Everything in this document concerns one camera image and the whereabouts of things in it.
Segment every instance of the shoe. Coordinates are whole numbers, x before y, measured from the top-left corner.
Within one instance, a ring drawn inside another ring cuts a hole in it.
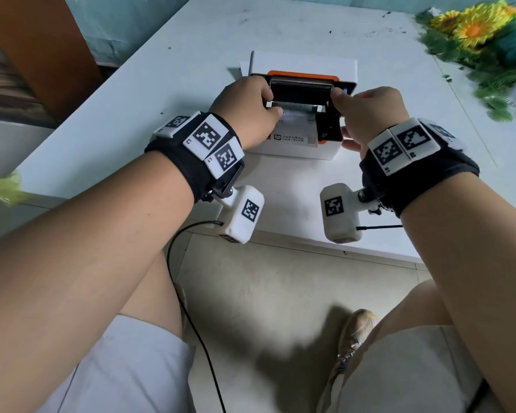
[[[377,324],[378,317],[367,309],[359,309],[346,320],[338,338],[338,359],[331,371],[327,385],[319,397],[317,413],[325,413],[329,409],[335,379],[344,374],[348,362]]]
[[[176,294],[178,295],[178,299],[181,303],[183,303],[185,309],[187,310],[187,296],[185,295],[185,290],[181,288],[181,285],[178,283],[174,283],[174,290],[176,290]],[[187,326],[187,316],[185,315],[184,310],[181,308],[181,333],[185,333],[185,327]]]

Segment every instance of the yellow flower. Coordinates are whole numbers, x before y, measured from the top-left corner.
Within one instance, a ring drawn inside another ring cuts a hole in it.
[[[453,37],[461,40],[463,48],[473,48],[488,41],[510,20],[500,4],[477,4],[461,13]]]
[[[430,27],[439,30],[442,33],[451,34],[457,26],[457,20],[461,12],[457,10],[447,11],[440,16],[430,20]]]
[[[502,12],[513,19],[516,19],[516,6],[513,4],[509,4],[506,0],[499,0],[497,2],[499,6],[502,7]]]

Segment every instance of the orange trim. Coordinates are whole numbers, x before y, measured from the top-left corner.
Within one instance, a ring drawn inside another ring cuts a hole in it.
[[[303,74],[298,72],[288,72],[288,71],[269,71],[268,75],[282,75],[282,76],[297,76],[302,78],[315,78],[317,80],[331,80],[331,81],[340,81],[340,79],[335,75],[319,75],[319,74]]]

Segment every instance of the person's left hand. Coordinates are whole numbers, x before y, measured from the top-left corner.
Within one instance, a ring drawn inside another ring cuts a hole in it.
[[[266,109],[263,100],[273,100],[265,78],[246,76],[224,88],[210,111],[225,118],[237,133],[242,148],[248,149],[261,144],[283,115],[281,107]]]

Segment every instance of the gray shorts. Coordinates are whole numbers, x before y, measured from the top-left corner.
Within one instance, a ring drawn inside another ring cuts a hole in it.
[[[194,355],[170,332],[118,315],[37,413],[194,413]],[[421,326],[374,343],[329,413],[462,412],[481,380],[453,326]],[[502,408],[489,394],[479,411]]]
[[[194,356],[172,333],[118,315],[37,413],[195,412]]]

